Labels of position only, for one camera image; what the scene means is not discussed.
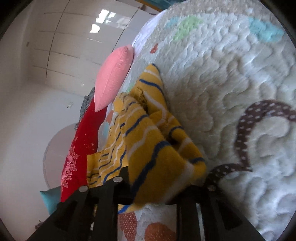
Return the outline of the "yellow striped sweater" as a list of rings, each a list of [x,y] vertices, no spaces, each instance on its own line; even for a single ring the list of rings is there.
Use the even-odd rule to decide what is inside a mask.
[[[148,65],[129,93],[114,100],[116,117],[102,150],[87,156],[87,182],[104,185],[128,169],[132,202],[118,212],[166,203],[190,184],[201,184],[204,158],[168,110],[156,65]]]

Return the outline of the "red floral quilt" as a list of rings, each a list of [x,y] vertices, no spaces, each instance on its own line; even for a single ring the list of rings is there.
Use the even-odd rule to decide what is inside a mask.
[[[87,185],[87,155],[97,152],[98,130],[107,108],[96,112],[90,102],[70,145],[61,175],[61,201],[66,201],[79,187]]]

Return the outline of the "teal cushion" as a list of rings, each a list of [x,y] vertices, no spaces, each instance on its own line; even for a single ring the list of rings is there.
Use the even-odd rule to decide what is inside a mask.
[[[53,214],[61,200],[61,187],[58,186],[47,191],[40,191],[40,195],[49,215]]]

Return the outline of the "grey knitted garment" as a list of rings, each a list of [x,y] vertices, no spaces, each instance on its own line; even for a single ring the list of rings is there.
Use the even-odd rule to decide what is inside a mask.
[[[78,129],[78,126],[80,125],[81,123],[81,120],[83,118],[83,116],[85,115],[85,112],[86,110],[88,109],[88,107],[90,106],[93,98],[94,98],[94,92],[95,92],[95,87],[93,87],[91,89],[91,91],[89,92],[88,95],[85,95],[84,96],[84,99],[83,99],[83,102],[82,102],[82,105],[81,105],[81,108],[80,108],[80,116],[79,116],[79,121],[78,123],[75,124],[74,128],[75,130]]]

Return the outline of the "pink pillow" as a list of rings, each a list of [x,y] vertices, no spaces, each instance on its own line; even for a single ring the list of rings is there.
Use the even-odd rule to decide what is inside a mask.
[[[132,61],[134,50],[131,44],[115,49],[104,61],[97,74],[94,92],[95,111],[98,112],[113,102]]]

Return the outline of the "heart patterned bed quilt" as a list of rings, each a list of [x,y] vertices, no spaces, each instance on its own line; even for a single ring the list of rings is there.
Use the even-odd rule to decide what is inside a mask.
[[[295,213],[295,23],[274,1],[184,1],[158,15],[120,91],[156,64],[211,189],[282,240]]]

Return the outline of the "white glossy wardrobe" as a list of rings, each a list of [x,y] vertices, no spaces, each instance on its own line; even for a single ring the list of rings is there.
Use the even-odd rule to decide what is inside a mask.
[[[78,95],[157,11],[138,1],[32,1],[1,38],[1,98],[26,81]]]

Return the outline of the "white bed sheet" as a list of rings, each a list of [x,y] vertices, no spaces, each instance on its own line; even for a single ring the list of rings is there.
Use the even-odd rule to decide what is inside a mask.
[[[161,15],[156,15],[151,18],[148,22],[144,24],[141,28],[140,32],[137,34],[135,39],[132,42],[134,57],[137,58],[139,53],[141,52],[142,48],[144,47],[146,41],[154,31],[155,27],[157,26],[159,20],[161,19]]]

